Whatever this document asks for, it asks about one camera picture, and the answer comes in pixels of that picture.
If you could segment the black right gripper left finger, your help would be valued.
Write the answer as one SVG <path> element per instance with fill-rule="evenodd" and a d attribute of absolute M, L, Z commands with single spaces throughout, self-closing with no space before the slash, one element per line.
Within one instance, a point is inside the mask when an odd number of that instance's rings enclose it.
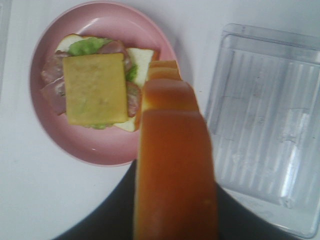
<path fill-rule="evenodd" d="M 110 195 L 88 216 L 56 240 L 132 240 L 135 177 L 134 160 Z"/>

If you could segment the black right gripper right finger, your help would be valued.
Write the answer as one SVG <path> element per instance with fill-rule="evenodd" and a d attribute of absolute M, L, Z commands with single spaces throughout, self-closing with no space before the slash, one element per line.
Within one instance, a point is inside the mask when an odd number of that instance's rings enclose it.
<path fill-rule="evenodd" d="M 308 240 L 294 230 L 305 217 L 271 202 L 217 185 L 220 240 Z"/>

